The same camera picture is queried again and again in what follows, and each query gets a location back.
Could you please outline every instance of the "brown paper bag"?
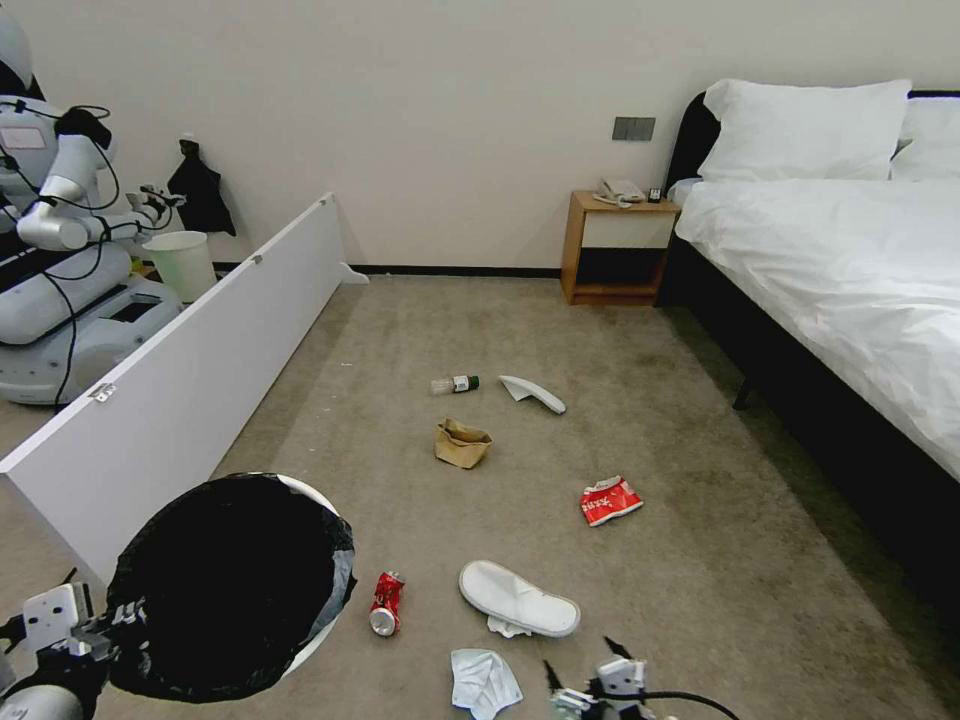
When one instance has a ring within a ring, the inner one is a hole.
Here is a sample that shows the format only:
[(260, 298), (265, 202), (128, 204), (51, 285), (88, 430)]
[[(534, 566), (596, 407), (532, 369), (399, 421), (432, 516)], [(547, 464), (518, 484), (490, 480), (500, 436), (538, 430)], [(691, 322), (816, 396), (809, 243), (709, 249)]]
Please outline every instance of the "brown paper bag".
[(435, 430), (433, 452), (440, 460), (469, 470), (483, 459), (492, 444), (493, 438), (486, 430), (444, 418)]

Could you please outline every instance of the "telephone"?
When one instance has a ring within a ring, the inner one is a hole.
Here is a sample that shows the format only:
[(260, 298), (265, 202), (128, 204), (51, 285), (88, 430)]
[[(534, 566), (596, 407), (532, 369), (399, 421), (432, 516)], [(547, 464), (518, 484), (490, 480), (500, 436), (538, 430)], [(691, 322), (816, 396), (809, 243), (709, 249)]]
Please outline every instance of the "telephone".
[(629, 180), (607, 180), (602, 178), (593, 196), (600, 202), (628, 208), (633, 203), (644, 202), (647, 197), (643, 191)]

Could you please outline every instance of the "white pillow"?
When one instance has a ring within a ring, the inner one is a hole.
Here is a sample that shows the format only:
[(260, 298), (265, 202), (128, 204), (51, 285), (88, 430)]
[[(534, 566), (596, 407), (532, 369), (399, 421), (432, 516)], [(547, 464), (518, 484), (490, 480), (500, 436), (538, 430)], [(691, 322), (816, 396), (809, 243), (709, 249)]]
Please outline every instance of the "white pillow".
[(887, 180), (907, 109), (909, 80), (853, 88), (721, 80), (704, 105), (720, 137), (704, 180)]
[(894, 180), (960, 179), (960, 97), (911, 98), (900, 142)]

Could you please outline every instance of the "nightstand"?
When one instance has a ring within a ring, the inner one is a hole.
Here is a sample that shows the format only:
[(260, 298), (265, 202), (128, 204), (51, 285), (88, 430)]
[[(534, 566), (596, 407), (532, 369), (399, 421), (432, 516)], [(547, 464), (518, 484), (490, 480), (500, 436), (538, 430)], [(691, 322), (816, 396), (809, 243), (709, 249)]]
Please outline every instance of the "nightstand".
[(652, 305), (680, 208), (666, 200), (622, 209), (570, 196), (560, 284), (571, 305)]

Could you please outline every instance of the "red can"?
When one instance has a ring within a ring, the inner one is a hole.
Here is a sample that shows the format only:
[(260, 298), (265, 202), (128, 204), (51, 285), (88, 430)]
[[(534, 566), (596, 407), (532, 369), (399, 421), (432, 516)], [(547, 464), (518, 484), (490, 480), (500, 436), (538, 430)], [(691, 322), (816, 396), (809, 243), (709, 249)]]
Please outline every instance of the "red can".
[(390, 637), (400, 627), (400, 591), (407, 582), (395, 572), (380, 573), (370, 606), (370, 627), (381, 637)]

